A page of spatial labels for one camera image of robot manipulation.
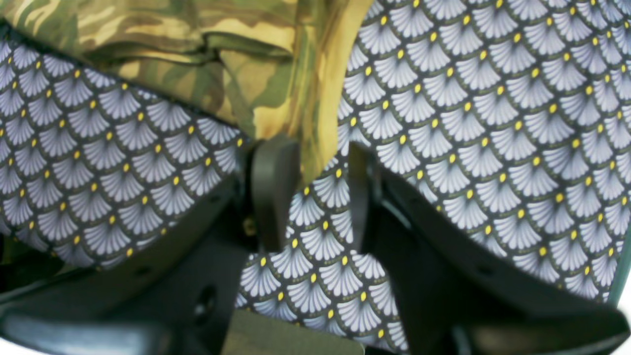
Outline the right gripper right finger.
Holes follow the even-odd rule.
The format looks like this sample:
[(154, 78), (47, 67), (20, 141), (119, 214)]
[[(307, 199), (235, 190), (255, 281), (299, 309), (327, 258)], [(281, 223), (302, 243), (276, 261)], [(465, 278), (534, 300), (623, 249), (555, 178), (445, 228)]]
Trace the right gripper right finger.
[(373, 151), (358, 142), (349, 145), (348, 180), (353, 231), (351, 245), (358, 253), (374, 254), (383, 197), (382, 171)]

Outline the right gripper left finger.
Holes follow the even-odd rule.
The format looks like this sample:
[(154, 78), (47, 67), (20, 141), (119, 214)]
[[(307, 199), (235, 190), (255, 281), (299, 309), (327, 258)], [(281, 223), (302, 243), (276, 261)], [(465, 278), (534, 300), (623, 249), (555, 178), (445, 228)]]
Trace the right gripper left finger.
[(300, 145), (289, 136), (255, 142), (249, 153), (249, 200), (254, 235), (266, 252), (284, 248), (293, 194), (301, 181)]

